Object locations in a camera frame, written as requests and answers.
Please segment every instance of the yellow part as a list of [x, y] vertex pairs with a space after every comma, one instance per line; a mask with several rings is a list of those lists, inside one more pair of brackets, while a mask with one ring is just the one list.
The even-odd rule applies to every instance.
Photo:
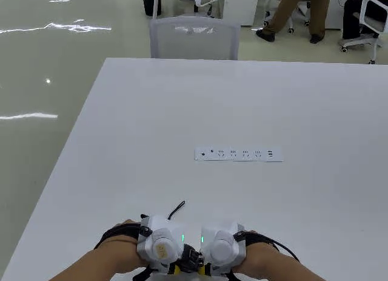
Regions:
[[198, 270], [198, 274], [205, 275], [205, 266], [200, 267], [200, 269]]
[[178, 275], [181, 272], [181, 269], [178, 266], [175, 266], [174, 275]]

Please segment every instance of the person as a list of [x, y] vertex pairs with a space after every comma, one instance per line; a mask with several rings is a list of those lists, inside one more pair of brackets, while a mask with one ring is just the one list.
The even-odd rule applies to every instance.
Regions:
[[[279, 7], [272, 20], [263, 29], [259, 29], [256, 35], [260, 38], [274, 42], [275, 34], [278, 33], [291, 17], [300, 0], [281, 0]], [[325, 36], [325, 24], [327, 9], [330, 0], [311, 0], [311, 18], [310, 18], [310, 42], [316, 44]]]
[[[131, 237], [121, 235], [106, 239], [50, 281], [109, 281], [115, 274], [147, 266], [136, 249], [137, 241]], [[248, 246], [246, 259], [233, 272], [269, 281], [324, 281], [294, 258], [265, 243]]]
[[[388, 0], [379, 0], [385, 5], [388, 5]], [[344, 44], [360, 38], [360, 20], [354, 16], [354, 13], [360, 13], [363, 0], [347, 0], [344, 6], [344, 29], [343, 37], [339, 42]], [[368, 3], [366, 8], [366, 16], [369, 16], [377, 21], [385, 22], [387, 19], [387, 12], [374, 3]], [[368, 27], [364, 27], [363, 34], [374, 33]]]

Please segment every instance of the trousers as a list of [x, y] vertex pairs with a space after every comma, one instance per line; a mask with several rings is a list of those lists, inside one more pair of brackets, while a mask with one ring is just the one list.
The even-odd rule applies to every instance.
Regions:
[[[269, 25], [263, 29], [263, 33], [271, 34], [279, 32], [291, 17], [292, 12], [298, 6], [300, 0], [281, 0], [279, 7]], [[311, 0], [310, 34], [324, 37], [327, 9], [330, 0]]]

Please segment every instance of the white device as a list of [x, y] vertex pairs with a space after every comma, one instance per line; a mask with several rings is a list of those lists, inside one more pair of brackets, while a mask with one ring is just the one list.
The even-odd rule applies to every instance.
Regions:
[[237, 222], [212, 223], [202, 227], [201, 253], [204, 263], [212, 264], [212, 276], [229, 273], [240, 265], [246, 257], [245, 240], [238, 241], [235, 236], [244, 227]]
[[181, 258], [184, 249], [184, 226], [163, 216], [142, 219], [137, 251], [160, 273], [169, 271], [169, 264]]

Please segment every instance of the white table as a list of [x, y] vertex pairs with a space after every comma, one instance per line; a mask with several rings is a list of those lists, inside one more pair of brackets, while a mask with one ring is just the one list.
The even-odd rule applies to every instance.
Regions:
[[[47, 280], [115, 223], [182, 199], [197, 247], [201, 223], [236, 219], [328, 280], [385, 279], [387, 71], [107, 59], [2, 281]], [[285, 162], [195, 162], [202, 144], [277, 145]]]

